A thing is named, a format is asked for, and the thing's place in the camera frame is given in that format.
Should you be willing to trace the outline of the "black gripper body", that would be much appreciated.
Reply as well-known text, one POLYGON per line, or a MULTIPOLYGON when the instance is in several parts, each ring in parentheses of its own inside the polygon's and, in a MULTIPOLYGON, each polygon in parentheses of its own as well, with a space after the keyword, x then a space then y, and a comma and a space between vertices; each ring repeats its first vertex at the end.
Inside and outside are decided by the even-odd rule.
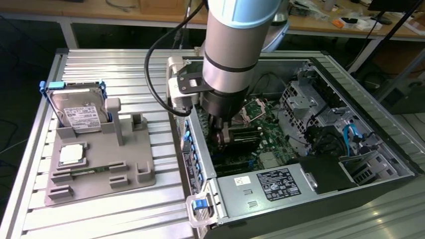
POLYGON ((248 88, 235 93, 224 93, 218 90, 202 93, 202 107, 216 118, 231 121, 240 112, 248 88))

